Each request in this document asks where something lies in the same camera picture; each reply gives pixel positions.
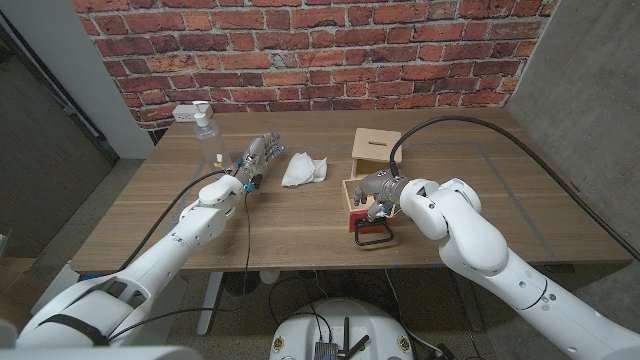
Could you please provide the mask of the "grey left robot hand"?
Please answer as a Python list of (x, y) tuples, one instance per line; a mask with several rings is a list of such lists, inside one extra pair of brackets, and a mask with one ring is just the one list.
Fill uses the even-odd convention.
[(269, 162), (284, 149), (279, 140), (279, 132), (267, 132), (254, 138), (238, 159), (234, 177), (246, 188), (258, 187)]

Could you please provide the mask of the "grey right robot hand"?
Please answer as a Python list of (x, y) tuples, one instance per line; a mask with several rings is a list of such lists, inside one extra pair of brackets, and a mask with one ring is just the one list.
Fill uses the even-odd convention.
[(367, 210), (367, 221), (394, 216), (400, 205), (400, 195), (409, 179), (400, 172), (394, 176), (390, 169), (379, 170), (361, 179), (354, 192), (354, 205), (365, 204), (369, 196), (373, 204)]

